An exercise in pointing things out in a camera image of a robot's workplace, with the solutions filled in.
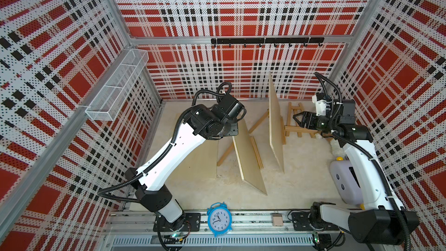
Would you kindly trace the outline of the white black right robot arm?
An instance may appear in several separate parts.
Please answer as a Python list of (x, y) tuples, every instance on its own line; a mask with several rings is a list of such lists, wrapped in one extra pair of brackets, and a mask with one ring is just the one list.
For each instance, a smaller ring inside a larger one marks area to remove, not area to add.
[(314, 112), (293, 116), (299, 127), (330, 133), (353, 166), (362, 194), (363, 210), (354, 212), (334, 203), (314, 202), (308, 215), (314, 230), (333, 224), (348, 232), (358, 243), (403, 245), (412, 249), (411, 233), (418, 227), (416, 212), (406, 210), (390, 186), (380, 165), (369, 129), (358, 125), (353, 100), (313, 96)]

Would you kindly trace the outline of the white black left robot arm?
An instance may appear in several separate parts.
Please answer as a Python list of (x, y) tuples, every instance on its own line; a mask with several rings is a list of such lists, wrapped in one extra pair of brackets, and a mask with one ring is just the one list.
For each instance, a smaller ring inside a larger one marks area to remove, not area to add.
[(216, 91), (200, 89), (190, 108), (175, 123), (172, 137), (148, 162), (125, 172), (126, 181), (102, 188), (98, 196), (108, 200), (139, 203), (178, 231), (186, 214), (165, 185), (181, 162), (205, 141), (238, 135), (238, 123), (246, 108), (231, 95), (232, 84), (223, 82)]

